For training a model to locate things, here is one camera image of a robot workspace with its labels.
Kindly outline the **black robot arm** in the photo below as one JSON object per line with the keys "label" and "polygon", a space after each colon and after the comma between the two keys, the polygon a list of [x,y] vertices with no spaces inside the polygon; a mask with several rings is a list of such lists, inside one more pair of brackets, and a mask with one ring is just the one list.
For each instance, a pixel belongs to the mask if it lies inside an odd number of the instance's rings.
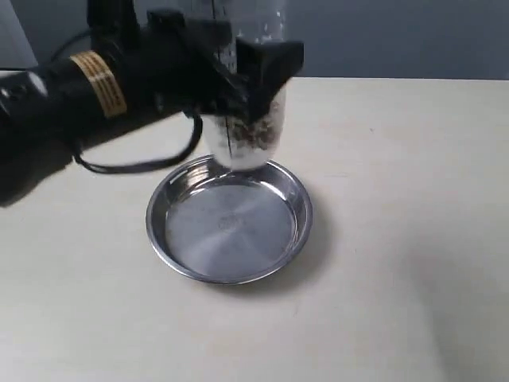
{"label": "black robot arm", "polygon": [[[256,123],[304,64],[300,41],[258,44],[233,35],[226,17],[189,18],[170,8],[138,22],[131,1],[87,4],[89,50],[1,79],[1,205],[76,163],[98,174],[138,174],[184,162],[206,117]],[[107,166],[82,153],[183,114],[190,140],[178,154]]]}

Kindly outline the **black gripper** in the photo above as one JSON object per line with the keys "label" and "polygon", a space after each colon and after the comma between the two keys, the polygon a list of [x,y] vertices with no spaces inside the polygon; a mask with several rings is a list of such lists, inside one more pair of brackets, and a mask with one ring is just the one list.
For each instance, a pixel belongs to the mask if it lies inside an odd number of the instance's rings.
{"label": "black gripper", "polygon": [[194,111],[256,122],[270,113],[286,83],[302,69],[301,41],[263,44],[237,38],[236,72],[220,61],[232,42],[231,23],[149,10],[140,25],[134,9],[119,11],[119,114]]}

